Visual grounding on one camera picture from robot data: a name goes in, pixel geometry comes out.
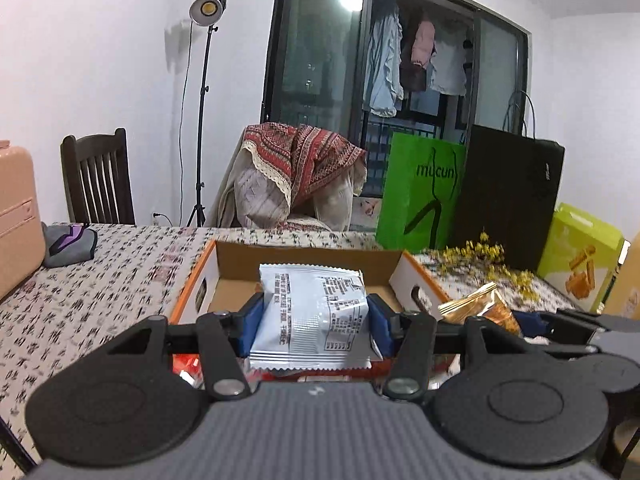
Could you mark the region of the pink hard suitcase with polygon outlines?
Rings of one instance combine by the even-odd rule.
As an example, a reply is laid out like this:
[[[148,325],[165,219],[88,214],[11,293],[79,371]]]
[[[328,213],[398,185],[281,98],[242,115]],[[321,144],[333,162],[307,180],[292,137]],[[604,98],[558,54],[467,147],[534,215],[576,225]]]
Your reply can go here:
[[[2,140],[0,171],[0,297],[4,299],[41,266],[46,243],[29,151]]]

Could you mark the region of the hanging clothes on balcony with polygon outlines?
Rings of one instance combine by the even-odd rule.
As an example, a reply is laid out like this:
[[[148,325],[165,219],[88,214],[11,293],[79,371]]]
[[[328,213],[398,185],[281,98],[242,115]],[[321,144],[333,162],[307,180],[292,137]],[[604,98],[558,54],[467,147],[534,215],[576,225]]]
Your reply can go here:
[[[402,22],[398,3],[374,10],[366,54],[362,104],[391,118],[409,93],[433,90],[464,98],[468,93],[469,27],[416,9]]]

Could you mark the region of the yellow green snack box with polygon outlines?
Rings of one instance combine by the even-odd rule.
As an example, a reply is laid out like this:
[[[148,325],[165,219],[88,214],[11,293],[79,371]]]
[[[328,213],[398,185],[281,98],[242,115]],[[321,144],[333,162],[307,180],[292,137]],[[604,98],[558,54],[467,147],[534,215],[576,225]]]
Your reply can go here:
[[[594,312],[610,284],[624,240],[615,226],[560,203],[537,275],[576,307]]]

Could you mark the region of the dark wooden chair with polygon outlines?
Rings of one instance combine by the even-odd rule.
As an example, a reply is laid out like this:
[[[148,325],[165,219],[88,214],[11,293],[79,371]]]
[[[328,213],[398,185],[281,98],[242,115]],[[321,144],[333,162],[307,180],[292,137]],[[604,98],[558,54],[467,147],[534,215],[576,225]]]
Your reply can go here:
[[[126,129],[79,139],[70,134],[60,150],[70,221],[134,226]]]

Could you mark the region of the yellow flower branch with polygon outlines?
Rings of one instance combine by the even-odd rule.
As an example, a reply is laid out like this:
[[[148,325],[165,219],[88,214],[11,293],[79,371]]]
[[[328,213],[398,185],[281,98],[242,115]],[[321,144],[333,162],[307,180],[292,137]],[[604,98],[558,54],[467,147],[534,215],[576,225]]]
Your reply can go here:
[[[486,232],[481,232],[476,242],[467,240],[461,247],[446,246],[426,253],[435,261],[439,275],[464,278],[472,284],[495,282],[506,285],[523,301],[539,299],[534,274],[508,266],[504,247],[493,243]]]

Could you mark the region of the white silver snack packet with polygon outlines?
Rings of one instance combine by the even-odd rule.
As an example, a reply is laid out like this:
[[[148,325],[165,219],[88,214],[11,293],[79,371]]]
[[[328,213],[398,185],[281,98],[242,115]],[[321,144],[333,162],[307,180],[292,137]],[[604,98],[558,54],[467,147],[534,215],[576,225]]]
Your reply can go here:
[[[371,346],[359,270],[264,263],[265,311],[248,360],[258,370],[366,370]]]

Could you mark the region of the cracker chip snack bag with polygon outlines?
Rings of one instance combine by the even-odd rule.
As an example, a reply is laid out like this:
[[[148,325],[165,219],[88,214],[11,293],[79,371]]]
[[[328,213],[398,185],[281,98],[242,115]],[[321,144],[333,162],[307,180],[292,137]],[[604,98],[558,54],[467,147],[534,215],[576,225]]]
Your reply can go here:
[[[444,321],[451,324],[463,325],[468,318],[487,318],[511,334],[523,335],[515,315],[495,282],[480,286],[475,292],[461,299],[441,304],[438,312]]]

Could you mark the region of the calligraphy print tablecloth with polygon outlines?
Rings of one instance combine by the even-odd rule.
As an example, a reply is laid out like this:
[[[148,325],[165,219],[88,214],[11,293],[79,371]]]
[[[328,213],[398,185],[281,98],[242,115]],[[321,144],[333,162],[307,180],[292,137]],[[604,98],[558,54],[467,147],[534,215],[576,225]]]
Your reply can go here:
[[[308,230],[188,229],[97,224],[92,260],[41,268],[1,303],[1,417],[32,457],[25,424],[35,388],[153,314],[191,323],[210,309],[236,310],[267,261],[360,270],[368,292],[401,309],[402,286],[432,300],[458,299],[481,278],[439,275],[427,255],[384,252],[373,234]]]

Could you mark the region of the orange cardboard pumpkin box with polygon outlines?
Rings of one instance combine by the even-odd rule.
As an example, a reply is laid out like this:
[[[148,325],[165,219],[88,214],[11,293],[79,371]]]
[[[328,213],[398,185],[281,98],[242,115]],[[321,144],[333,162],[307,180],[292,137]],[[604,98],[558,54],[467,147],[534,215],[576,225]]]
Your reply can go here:
[[[171,324],[189,324],[208,312],[238,312],[256,292],[270,304],[290,286],[293,304],[308,300],[320,309],[353,306],[377,294],[396,312],[433,308],[449,296],[418,259],[398,250],[330,249],[241,245],[212,240],[198,259],[183,292],[168,315]]]

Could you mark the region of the black paper bag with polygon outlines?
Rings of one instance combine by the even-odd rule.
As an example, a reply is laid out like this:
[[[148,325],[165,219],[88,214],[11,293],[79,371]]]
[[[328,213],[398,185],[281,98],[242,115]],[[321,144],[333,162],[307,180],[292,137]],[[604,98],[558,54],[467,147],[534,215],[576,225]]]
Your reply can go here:
[[[485,233],[503,248],[504,264],[537,270],[564,156],[564,146],[553,140],[473,126],[447,245],[462,248]]]

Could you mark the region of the green mucun paper bag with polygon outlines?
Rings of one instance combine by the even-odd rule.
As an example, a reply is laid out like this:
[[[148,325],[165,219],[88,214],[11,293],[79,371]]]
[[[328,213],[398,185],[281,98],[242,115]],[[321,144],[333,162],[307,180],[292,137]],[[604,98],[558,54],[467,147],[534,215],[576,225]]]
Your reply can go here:
[[[461,191],[465,146],[396,132],[390,146],[376,241],[389,250],[447,246]]]

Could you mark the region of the grey purple pouch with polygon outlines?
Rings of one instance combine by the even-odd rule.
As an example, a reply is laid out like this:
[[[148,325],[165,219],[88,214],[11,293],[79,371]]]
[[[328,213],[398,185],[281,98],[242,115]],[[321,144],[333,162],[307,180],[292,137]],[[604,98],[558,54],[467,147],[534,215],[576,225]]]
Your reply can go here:
[[[62,268],[94,258],[98,233],[87,223],[41,225],[46,244],[42,263],[45,268]]]

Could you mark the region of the red foil snack bag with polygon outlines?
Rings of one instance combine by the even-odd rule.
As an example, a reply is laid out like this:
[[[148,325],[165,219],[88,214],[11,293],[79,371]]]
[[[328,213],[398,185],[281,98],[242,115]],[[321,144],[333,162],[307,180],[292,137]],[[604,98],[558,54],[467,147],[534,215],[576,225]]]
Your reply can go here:
[[[203,385],[203,373],[198,354],[175,354],[172,357],[172,370],[195,389]]]

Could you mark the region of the studio lamp on stand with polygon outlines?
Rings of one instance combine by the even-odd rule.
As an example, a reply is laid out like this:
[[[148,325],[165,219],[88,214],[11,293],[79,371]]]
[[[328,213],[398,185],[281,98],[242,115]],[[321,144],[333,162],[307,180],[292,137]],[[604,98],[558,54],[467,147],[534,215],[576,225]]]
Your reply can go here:
[[[204,117],[206,96],[209,92],[207,83],[210,46],[212,45],[213,34],[218,32],[218,22],[228,8],[228,0],[194,0],[189,8],[189,27],[186,35],[186,68],[184,69],[183,83],[180,92],[180,106],[178,114],[178,165],[179,165],[179,203],[178,219],[182,224],[184,216],[184,176],[186,166],[184,166],[183,155],[183,125],[184,111],[186,110],[186,90],[188,90],[190,70],[192,64],[194,30],[199,27],[206,30],[205,47],[202,63],[202,74],[200,92],[198,92],[198,122],[196,123],[195,142],[195,182],[194,182],[194,205],[186,220],[187,226],[195,224],[201,228],[205,223],[205,208],[203,204],[203,139],[204,139]]]

